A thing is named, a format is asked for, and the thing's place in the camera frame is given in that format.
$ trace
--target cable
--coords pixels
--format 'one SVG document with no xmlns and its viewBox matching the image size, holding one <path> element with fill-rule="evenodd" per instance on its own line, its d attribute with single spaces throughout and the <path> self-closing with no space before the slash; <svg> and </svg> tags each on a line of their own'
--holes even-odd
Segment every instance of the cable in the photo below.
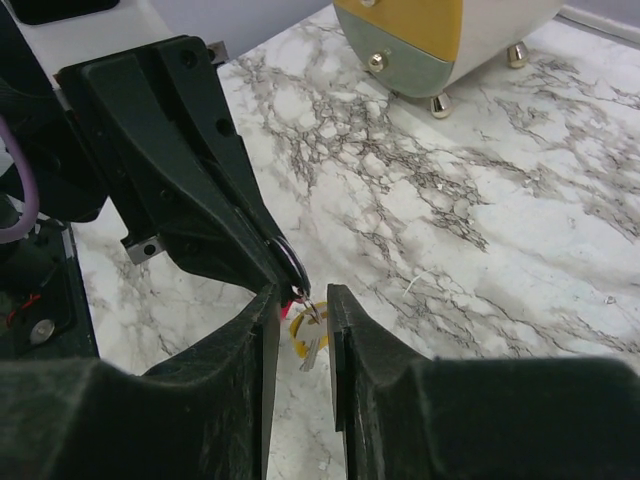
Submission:
<svg viewBox="0 0 640 480">
<path fill-rule="evenodd" d="M 13 158 L 16 170 L 18 170 L 24 195 L 24 208 L 18 222 L 11 227 L 0 229 L 0 244 L 3 244 L 20 240 L 31 231 L 38 219 L 40 200 L 36 179 L 29 162 L 2 115 L 0 115 L 0 137 L 2 137 L 9 155 Z"/>
</svg>

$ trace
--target countertop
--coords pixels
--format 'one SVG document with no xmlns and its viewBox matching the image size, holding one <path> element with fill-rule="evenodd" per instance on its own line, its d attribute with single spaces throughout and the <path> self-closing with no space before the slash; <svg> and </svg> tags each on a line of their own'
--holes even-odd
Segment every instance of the countertop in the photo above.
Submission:
<svg viewBox="0 0 640 480">
<path fill-rule="evenodd" d="M 314 300 L 344 283 L 433 357 L 596 354 L 640 371 L 640 51 L 551 22 L 448 89 L 444 121 L 367 74 L 331 7 L 220 69 L 262 195 Z M 102 357 L 141 373 L 233 317 L 240 288 L 136 267 L 109 204 L 78 225 Z M 286 324 L 270 479 L 344 479 L 328 354 Z"/>
</svg>

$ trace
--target yellow and gray appliance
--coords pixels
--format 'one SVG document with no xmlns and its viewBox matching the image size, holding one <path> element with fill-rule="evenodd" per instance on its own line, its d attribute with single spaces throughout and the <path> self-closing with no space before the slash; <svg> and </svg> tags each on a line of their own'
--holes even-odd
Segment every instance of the yellow and gray appliance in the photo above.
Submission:
<svg viewBox="0 0 640 480">
<path fill-rule="evenodd" d="M 553 18 L 563 0 L 334 0 L 360 60 L 388 88 L 430 98 L 434 116 L 451 112 L 444 88 L 507 49 L 527 63 L 522 39 Z"/>
</svg>

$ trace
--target gray wall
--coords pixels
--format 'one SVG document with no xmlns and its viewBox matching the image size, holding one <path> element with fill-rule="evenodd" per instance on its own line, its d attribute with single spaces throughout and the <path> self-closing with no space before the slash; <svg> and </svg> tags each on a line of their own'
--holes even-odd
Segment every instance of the gray wall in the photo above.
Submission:
<svg viewBox="0 0 640 480">
<path fill-rule="evenodd" d="M 151 0 L 176 34 L 222 40 L 231 58 L 328 5 L 330 0 Z"/>
<path fill-rule="evenodd" d="M 569 5 L 640 28 L 640 0 L 569 0 Z"/>
</svg>

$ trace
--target yellow panel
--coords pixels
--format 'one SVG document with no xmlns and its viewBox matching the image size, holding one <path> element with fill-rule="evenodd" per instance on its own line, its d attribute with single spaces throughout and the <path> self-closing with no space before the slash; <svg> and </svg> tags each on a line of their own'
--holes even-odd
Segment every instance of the yellow panel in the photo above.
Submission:
<svg viewBox="0 0 640 480">
<path fill-rule="evenodd" d="M 458 57 L 463 0 L 360 0 L 334 3 L 364 21 L 445 62 Z"/>
</svg>

